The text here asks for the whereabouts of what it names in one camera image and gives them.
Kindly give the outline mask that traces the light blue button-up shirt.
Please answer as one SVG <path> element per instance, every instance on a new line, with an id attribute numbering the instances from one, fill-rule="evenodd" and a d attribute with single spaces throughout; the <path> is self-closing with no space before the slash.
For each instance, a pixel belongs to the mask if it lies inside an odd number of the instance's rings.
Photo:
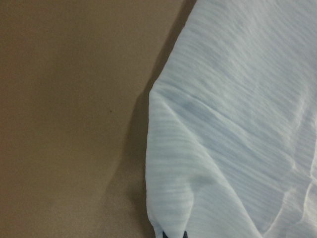
<path id="1" fill-rule="evenodd" d="M 317 3 L 199 0 L 149 94 L 155 236 L 317 235 Z"/>

